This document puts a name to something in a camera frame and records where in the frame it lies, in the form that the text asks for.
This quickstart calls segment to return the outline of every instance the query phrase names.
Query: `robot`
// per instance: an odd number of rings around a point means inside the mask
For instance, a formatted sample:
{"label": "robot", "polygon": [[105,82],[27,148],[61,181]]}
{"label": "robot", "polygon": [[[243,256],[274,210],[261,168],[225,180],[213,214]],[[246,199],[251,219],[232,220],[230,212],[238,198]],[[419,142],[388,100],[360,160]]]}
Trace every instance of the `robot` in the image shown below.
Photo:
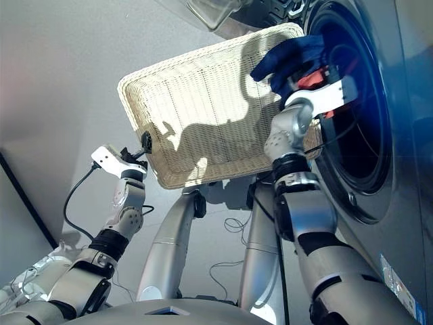
{"label": "robot", "polygon": [[82,250],[49,293],[0,316],[4,325],[56,324],[268,324],[250,313],[278,265],[280,238],[294,243],[314,325],[417,324],[355,249],[336,236],[337,215],[311,172],[302,145],[311,120],[357,98],[351,77],[315,91],[297,91],[271,123],[265,154],[272,183],[251,190],[252,225],[237,305],[179,299],[179,283],[194,218],[206,213],[200,188],[185,188],[162,223],[147,257],[137,302],[101,310],[108,280],[134,234],[143,225],[143,180],[147,163],[137,159],[151,149],[121,153],[102,146],[92,168],[117,176],[112,215],[88,248]]}

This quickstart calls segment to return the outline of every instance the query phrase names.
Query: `dark blue cloth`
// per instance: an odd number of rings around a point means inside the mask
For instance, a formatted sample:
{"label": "dark blue cloth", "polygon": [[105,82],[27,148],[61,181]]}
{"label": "dark blue cloth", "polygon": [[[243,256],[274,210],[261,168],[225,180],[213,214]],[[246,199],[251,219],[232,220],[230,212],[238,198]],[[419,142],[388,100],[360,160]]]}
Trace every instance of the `dark blue cloth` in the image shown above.
{"label": "dark blue cloth", "polygon": [[271,89],[281,96],[284,105],[293,89],[288,78],[295,72],[302,71],[306,76],[326,65],[325,44],[322,36],[305,36],[288,39],[272,48],[258,63],[250,76],[255,81],[263,80],[268,74],[271,77]]}

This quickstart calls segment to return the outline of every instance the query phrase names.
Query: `white wicker basket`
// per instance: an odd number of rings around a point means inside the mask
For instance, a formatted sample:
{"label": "white wicker basket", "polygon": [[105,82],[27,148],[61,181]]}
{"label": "white wicker basket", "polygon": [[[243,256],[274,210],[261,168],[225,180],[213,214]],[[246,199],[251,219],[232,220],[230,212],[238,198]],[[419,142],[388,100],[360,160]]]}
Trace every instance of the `white wicker basket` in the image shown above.
{"label": "white wicker basket", "polygon": [[134,131],[149,131],[147,158],[163,188],[266,171],[263,153],[279,96],[251,70],[282,41],[302,36],[282,24],[134,72],[118,92]]}

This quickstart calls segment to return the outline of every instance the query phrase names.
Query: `sticker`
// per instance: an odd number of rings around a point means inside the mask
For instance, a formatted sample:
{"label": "sticker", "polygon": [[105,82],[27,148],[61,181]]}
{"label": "sticker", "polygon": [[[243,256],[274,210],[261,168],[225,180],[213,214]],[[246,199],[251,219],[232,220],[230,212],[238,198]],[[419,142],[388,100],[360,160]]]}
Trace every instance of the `sticker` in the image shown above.
{"label": "sticker", "polygon": [[403,281],[399,278],[397,273],[395,273],[394,269],[382,254],[380,255],[380,263],[382,264],[384,281],[387,287],[397,296],[413,318],[420,324],[427,325],[425,311],[415,298],[413,298],[413,295],[409,292]]}

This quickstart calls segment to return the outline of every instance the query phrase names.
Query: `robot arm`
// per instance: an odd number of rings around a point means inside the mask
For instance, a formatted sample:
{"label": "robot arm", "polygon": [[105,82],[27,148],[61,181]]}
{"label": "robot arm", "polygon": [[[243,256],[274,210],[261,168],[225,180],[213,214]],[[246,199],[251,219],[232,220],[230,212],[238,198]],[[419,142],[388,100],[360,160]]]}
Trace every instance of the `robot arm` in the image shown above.
{"label": "robot arm", "polygon": [[101,168],[119,178],[110,217],[89,247],[82,250],[55,283],[48,302],[27,303],[1,316],[0,323],[62,324],[97,311],[106,301],[111,287],[108,280],[133,235],[143,225],[143,179],[147,174],[147,163],[136,161],[127,152],[118,153],[110,146],[99,147],[92,158]]}
{"label": "robot arm", "polygon": [[[295,244],[313,324],[417,324],[364,258],[336,238],[335,209],[303,154],[311,119],[357,97],[347,78],[339,87],[295,93],[272,121],[265,154],[275,178],[275,226],[283,239]],[[323,103],[330,95],[341,100],[317,109],[321,94]]]}

